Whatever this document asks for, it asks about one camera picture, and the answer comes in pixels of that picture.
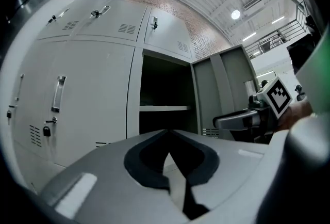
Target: locker door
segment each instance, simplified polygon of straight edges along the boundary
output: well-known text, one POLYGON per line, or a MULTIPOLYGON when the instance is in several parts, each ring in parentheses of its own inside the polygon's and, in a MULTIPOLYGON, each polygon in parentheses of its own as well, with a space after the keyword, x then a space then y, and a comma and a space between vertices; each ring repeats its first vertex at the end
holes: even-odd
POLYGON ((40 32, 38 39, 51 37, 69 36, 76 28, 85 23, 91 17, 91 12, 100 10, 109 0, 76 0, 67 6, 62 12, 62 17, 58 17, 48 23, 44 30, 40 32))
POLYGON ((22 146, 44 159, 49 158, 49 138, 44 137, 42 133, 47 76, 56 55, 64 45, 65 41, 35 42, 35 46, 26 55, 17 77, 20 79, 20 75, 24 74, 21 85, 16 86, 20 89, 17 108, 13 110, 13 137, 22 146))
POLYGON ((51 126, 56 164, 69 166, 96 147, 126 139, 133 53, 133 47, 121 44, 71 41, 57 58, 50 79, 59 84, 58 76, 65 76, 65 81, 46 99, 55 98, 59 108, 48 112, 50 120, 58 119, 51 126))
POLYGON ((159 9, 151 10, 144 43, 191 59, 189 38, 186 25, 181 19, 159 9), (158 27, 155 30, 151 25, 154 17, 158 19, 158 27))
POLYGON ((92 17, 78 35, 96 35, 136 41, 146 5, 111 0, 107 10, 98 18, 92 17))

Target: cabinet shelf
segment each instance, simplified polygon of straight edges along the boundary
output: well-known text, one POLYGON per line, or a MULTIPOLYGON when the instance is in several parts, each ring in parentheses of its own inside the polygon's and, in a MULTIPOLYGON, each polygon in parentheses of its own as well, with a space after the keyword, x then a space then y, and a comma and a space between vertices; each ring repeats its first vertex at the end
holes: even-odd
POLYGON ((190 106, 140 106, 142 112, 190 110, 190 106))

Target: person's arm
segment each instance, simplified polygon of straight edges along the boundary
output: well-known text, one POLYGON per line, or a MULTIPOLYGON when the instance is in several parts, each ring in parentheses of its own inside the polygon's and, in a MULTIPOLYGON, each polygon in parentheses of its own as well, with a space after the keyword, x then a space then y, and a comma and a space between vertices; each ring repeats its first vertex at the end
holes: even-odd
POLYGON ((313 113, 307 97, 299 102, 291 104, 278 120, 276 131, 289 130, 300 119, 310 116, 313 113))

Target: railing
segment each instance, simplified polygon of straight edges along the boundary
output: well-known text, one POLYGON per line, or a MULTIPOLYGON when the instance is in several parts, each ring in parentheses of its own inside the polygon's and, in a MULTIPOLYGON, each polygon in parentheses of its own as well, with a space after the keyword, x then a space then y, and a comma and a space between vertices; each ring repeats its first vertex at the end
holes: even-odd
POLYGON ((306 33, 305 11, 300 6, 296 6, 295 20, 263 36, 259 40, 244 47, 250 58, 266 53, 271 49, 292 40, 293 38, 306 33))

